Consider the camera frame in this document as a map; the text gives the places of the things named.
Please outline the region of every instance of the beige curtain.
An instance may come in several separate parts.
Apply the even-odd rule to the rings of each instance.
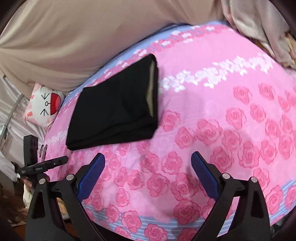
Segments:
[[[0,72],[71,91],[115,55],[173,23],[222,20],[220,0],[27,0],[0,36]]]

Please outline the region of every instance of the blue textured pad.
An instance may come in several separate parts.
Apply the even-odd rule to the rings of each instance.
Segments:
[[[219,198],[218,183],[196,152],[191,155],[191,165],[208,197],[217,201]]]
[[[88,172],[84,175],[82,180],[78,184],[77,198],[80,202],[87,199],[91,194],[94,185],[99,179],[102,171],[105,168],[105,157],[103,154],[97,155],[94,159],[94,163],[89,168]]]

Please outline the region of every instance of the pink bedsheet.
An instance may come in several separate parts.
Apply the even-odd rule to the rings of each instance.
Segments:
[[[101,152],[106,167],[83,202],[92,220],[133,240],[190,240],[214,204],[190,165],[198,150],[234,178],[256,176],[271,223],[287,214],[296,204],[296,84],[284,69],[218,24],[172,30],[168,39],[137,50],[91,85],[148,53],[155,54],[160,70],[154,137],[69,151],[65,141],[77,94],[46,135],[47,159],[69,157],[68,165],[48,171],[51,180],[76,173]],[[221,233],[236,206],[237,200]]]

